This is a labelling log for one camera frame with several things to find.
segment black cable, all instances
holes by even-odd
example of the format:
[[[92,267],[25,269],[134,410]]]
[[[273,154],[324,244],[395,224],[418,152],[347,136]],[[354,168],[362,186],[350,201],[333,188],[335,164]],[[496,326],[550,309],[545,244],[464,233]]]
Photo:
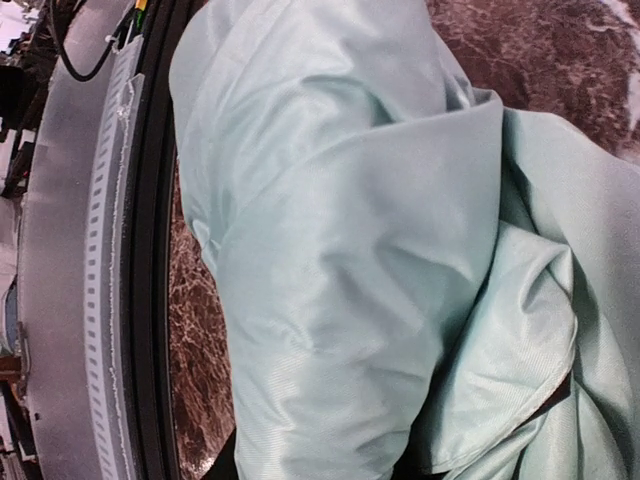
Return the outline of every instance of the black cable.
[[[76,16],[77,13],[82,9],[82,7],[84,7],[86,3],[87,3],[87,0],[78,0],[78,3],[76,3],[76,6],[73,7],[73,15]]]
[[[113,35],[108,40],[107,47],[104,49],[104,52],[102,52],[102,56],[98,60],[98,63],[96,63],[95,67],[93,67],[93,69],[89,73],[87,73],[86,75],[83,75],[79,73],[78,70],[76,70],[76,68],[73,66],[73,64],[71,63],[71,60],[69,59],[69,55],[67,54],[67,51],[64,48],[64,45],[62,45],[62,42],[60,41],[58,25],[56,24],[56,17],[58,13],[56,0],[49,0],[49,21],[51,23],[51,26],[50,26],[51,38],[53,38],[53,43],[56,47],[58,55],[60,55],[60,58],[62,59],[62,63],[64,64],[66,69],[69,71],[69,74],[75,80],[77,80],[78,82],[88,82],[89,80],[93,79],[98,74],[98,72],[100,72],[100,69],[103,67],[103,65],[107,61],[107,58],[109,57],[109,53],[111,53],[111,47],[113,46],[113,43],[116,41],[116,37],[120,34],[120,32],[127,26],[127,23],[131,20],[131,15],[133,14],[133,11],[134,11],[134,8],[131,8],[124,15],[122,20],[120,20],[120,23],[118,24],[115,31],[113,32]]]

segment perforated metal strip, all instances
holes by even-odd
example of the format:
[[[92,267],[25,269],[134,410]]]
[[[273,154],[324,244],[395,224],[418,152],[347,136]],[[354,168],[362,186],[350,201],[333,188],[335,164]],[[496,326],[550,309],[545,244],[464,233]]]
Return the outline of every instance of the perforated metal strip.
[[[123,395],[119,392],[118,286],[113,266],[119,259],[114,248],[122,207],[129,144],[142,86],[133,77],[142,46],[138,37],[116,57],[98,136],[91,176],[85,240],[84,327],[87,383],[93,430],[105,480],[134,479],[127,445]]]

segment satin cloth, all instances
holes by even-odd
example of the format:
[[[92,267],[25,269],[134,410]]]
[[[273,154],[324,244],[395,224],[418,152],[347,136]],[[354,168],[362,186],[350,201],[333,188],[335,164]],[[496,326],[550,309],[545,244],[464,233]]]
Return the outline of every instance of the satin cloth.
[[[422,0],[211,1],[170,81],[241,479],[632,478],[637,167],[473,89]]]

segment draped fabric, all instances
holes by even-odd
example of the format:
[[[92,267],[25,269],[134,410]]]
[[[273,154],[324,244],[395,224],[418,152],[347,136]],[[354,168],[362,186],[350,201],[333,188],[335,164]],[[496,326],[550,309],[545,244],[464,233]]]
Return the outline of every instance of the draped fabric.
[[[633,478],[637,167],[473,89],[421,0],[209,2],[171,90],[241,479]]]

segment black fabric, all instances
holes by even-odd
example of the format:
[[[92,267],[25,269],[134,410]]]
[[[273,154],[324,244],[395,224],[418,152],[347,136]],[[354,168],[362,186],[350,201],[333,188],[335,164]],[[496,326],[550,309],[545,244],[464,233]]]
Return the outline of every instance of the black fabric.
[[[202,480],[239,480],[234,458],[236,448],[236,431],[234,430],[222,447],[213,467]]]
[[[8,120],[15,115],[23,94],[25,73],[17,67],[0,66],[0,117]]]

